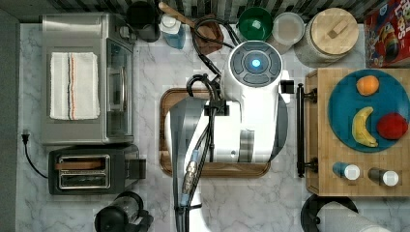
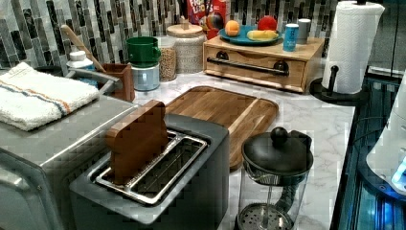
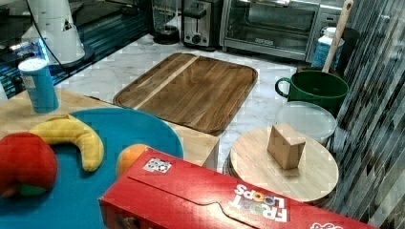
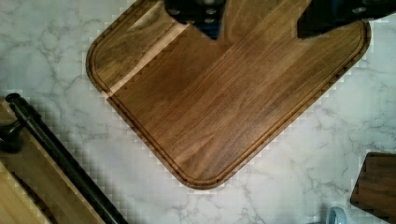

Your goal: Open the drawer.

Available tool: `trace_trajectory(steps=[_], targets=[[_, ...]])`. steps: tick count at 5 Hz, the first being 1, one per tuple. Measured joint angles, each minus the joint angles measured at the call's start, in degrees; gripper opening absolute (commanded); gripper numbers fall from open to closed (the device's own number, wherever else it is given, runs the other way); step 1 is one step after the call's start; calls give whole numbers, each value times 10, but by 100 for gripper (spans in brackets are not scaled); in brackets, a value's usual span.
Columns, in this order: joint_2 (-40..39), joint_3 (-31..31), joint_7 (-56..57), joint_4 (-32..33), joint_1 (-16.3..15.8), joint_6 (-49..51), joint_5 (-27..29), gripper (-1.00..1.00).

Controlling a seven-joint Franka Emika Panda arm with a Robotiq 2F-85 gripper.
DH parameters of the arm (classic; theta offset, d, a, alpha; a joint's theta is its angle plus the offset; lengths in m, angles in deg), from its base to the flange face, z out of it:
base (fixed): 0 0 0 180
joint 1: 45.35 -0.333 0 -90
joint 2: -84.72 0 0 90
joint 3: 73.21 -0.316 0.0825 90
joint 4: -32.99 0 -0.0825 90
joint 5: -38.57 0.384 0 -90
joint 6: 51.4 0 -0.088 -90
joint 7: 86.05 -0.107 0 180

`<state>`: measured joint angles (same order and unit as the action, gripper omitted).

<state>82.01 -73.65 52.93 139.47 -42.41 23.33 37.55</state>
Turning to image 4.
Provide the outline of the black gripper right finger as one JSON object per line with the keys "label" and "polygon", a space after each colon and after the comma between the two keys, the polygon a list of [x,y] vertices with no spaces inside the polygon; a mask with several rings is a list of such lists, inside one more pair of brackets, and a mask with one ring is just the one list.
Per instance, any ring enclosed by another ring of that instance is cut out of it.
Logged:
{"label": "black gripper right finger", "polygon": [[396,11],[396,0],[312,0],[297,20],[297,36],[326,34],[355,21],[378,20]]}

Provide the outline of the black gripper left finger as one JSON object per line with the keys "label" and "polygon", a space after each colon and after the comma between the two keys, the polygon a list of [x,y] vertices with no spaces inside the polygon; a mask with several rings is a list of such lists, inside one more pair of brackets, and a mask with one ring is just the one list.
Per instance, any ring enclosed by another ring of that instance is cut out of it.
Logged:
{"label": "black gripper left finger", "polygon": [[165,11],[177,22],[191,24],[216,40],[227,0],[163,0]]}

